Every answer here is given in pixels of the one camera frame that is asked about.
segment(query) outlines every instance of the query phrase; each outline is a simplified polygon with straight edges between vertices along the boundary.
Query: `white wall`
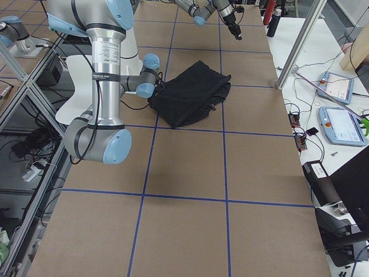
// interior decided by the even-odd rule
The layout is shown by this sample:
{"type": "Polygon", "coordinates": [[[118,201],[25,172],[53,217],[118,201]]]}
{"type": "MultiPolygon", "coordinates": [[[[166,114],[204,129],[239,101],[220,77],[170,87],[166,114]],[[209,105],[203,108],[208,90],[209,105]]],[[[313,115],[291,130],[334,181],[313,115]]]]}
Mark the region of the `white wall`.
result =
{"type": "Polygon", "coordinates": [[[365,15],[358,23],[358,27],[364,27],[369,23],[369,0],[335,0],[337,5],[342,9],[346,16],[351,20],[352,24],[356,24],[360,16],[365,15]]]}

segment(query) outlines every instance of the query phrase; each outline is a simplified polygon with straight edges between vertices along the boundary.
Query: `folded black fabric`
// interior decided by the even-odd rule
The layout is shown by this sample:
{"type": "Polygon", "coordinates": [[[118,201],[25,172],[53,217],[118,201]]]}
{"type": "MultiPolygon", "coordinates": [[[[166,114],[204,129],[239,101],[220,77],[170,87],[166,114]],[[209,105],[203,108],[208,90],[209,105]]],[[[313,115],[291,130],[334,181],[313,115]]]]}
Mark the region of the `folded black fabric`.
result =
{"type": "Polygon", "coordinates": [[[225,100],[230,79],[231,75],[224,76],[197,61],[177,78],[157,87],[149,99],[150,107],[172,128],[195,123],[225,100]]]}

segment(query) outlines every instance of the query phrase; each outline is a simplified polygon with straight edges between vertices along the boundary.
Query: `blue and white device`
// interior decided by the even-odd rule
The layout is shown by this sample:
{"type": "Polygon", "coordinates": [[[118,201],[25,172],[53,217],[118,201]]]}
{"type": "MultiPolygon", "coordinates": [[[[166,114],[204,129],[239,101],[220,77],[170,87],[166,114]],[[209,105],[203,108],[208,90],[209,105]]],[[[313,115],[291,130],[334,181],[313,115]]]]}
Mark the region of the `blue and white device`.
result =
{"type": "Polygon", "coordinates": [[[367,145],[357,119],[345,109],[320,107],[319,119],[330,143],[358,147],[367,145]]]}
{"type": "MultiPolygon", "coordinates": [[[[353,79],[336,73],[326,72],[322,76],[319,87],[341,103],[346,105],[351,103],[353,79]]],[[[319,96],[327,98],[323,92],[317,90],[317,93],[319,96]]]]}

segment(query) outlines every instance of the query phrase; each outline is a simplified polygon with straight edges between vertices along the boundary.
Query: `red cylinder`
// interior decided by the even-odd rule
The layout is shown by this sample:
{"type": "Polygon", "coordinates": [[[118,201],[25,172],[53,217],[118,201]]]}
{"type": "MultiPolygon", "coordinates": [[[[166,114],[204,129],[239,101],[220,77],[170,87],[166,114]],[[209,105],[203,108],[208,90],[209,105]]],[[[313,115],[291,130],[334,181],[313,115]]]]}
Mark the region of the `red cylinder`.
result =
{"type": "Polygon", "coordinates": [[[272,17],[274,6],[276,5],[277,0],[269,0],[268,5],[266,7],[266,11],[264,13],[264,20],[263,24],[264,26],[269,25],[270,18],[272,17]]]}

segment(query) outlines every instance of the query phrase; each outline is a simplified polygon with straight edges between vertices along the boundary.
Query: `blue joint cap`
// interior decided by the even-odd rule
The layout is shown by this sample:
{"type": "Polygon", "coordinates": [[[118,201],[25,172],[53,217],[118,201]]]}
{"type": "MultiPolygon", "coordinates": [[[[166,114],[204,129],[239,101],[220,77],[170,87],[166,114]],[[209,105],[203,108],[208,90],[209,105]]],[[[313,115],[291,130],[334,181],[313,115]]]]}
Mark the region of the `blue joint cap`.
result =
{"type": "Polygon", "coordinates": [[[195,24],[200,27],[204,26],[204,24],[206,23],[206,20],[203,19],[201,16],[195,16],[194,21],[195,21],[195,24]]]}
{"type": "Polygon", "coordinates": [[[5,16],[0,21],[4,21],[5,23],[21,23],[22,21],[17,16],[5,16]]]}
{"type": "Polygon", "coordinates": [[[157,55],[149,53],[144,56],[144,67],[149,69],[158,69],[160,67],[160,59],[157,55]]]}
{"type": "Polygon", "coordinates": [[[132,135],[127,129],[119,130],[109,141],[103,156],[106,164],[118,164],[124,161],[132,146],[132,135]]]}
{"type": "Polygon", "coordinates": [[[84,38],[88,37],[87,33],[83,31],[81,28],[74,26],[71,23],[68,23],[64,20],[61,20],[60,18],[57,18],[52,14],[47,13],[47,15],[48,15],[47,16],[48,24],[52,29],[62,33],[66,33],[68,35],[82,36],[84,38]]]}
{"type": "Polygon", "coordinates": [[[124,29],[133,27],[133,9],[130,0],[106,0],[109,11],[117,23],[124,29]]]}
{"type": "Polygon", "coordinates": [[[143,83],[137,86],[136,93],[139,97],[150,98],[154,93],[155,86],[151,83],[143,83]]]}
{"type": "Polygon", "coordinates": [[[0,36],[0,42],[2,42],[6,48],[13,45],[13,42],[10,39],[8,39],[6,36],[0,36]]]}

